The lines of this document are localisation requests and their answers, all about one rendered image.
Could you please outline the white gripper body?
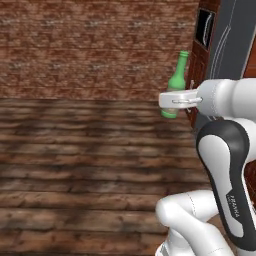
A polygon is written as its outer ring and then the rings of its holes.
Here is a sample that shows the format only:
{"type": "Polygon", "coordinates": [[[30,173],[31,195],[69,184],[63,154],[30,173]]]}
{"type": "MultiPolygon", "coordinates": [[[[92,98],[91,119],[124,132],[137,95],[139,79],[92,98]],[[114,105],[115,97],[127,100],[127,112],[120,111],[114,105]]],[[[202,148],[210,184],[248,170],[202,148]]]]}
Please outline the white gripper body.
{"type": "Polygon", "coordinates": [[[168,91],[159,95],[159,107],[162,109],[186,109],[196,107],[202,98],[197,90],[168,91]]]}

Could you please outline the green beer bottle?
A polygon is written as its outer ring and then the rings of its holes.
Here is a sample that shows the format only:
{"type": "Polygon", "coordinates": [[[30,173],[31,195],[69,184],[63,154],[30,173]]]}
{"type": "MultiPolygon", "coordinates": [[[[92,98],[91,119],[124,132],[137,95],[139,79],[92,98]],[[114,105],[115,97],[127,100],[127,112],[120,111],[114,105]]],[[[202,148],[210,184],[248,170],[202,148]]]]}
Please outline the green beer bottle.
{"type": "MultiPolygon", "coordinates": [[[[176,70],[168,81],[167,91],[183,90],[185,88],[186,82],[184,79],[184,73],[185,73],[188,55],[189,53],[187,51],[180,52],[178,62],[176,65],[176,70]]],[[[177,109],[161,110],[161,115],[165,118],[176,118],[177,113],[178,113],[177,109]]]]}

